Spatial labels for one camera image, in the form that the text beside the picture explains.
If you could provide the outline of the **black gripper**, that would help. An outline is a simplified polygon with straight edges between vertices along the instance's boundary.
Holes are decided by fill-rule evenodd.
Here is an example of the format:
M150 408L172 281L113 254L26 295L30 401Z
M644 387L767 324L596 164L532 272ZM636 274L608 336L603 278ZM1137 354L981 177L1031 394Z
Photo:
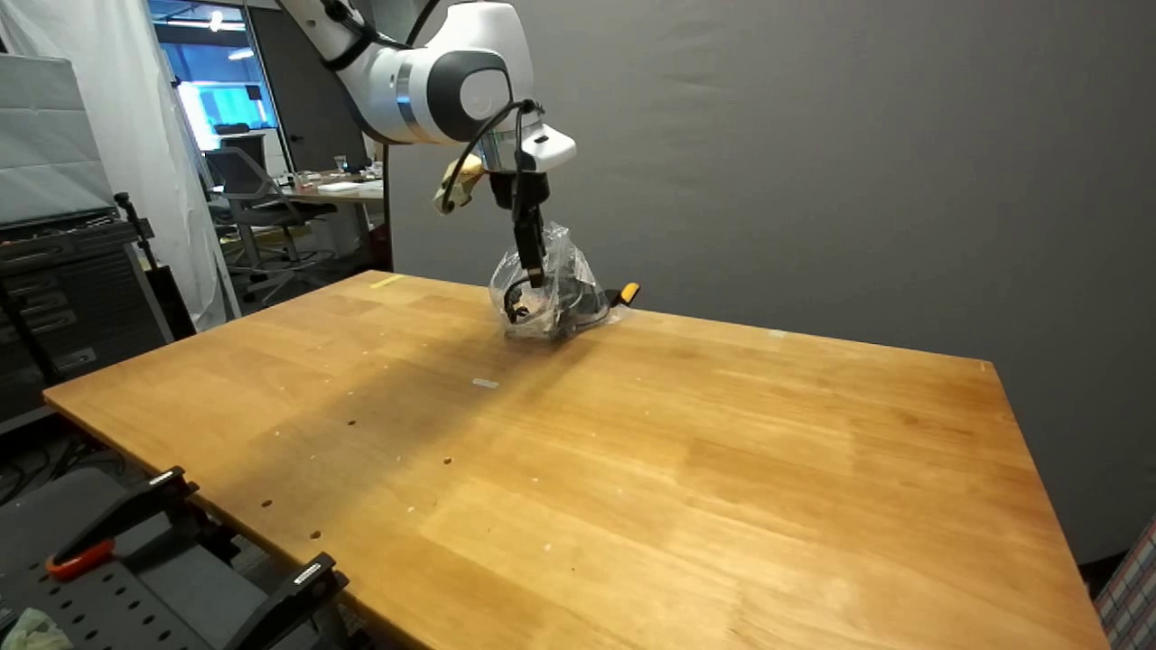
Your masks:
M576 154L577 141L549 122L508 127L483 141L483 166L495 204L502 209L521 209L513 217L513 239L532 284L544 281L538 206L549 198L549 177Z

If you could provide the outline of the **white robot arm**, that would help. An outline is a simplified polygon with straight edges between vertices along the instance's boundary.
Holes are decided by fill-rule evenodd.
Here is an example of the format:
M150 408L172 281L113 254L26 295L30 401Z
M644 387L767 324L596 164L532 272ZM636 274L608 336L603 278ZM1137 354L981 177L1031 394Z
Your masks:
M508 0L464 0L425 44L377 32L352 0L279 0L342 85L366 129L388 145L464 141L479 154L495 204L513 212L518 260L544 272L549 174L577 145L544 122L523 23Z

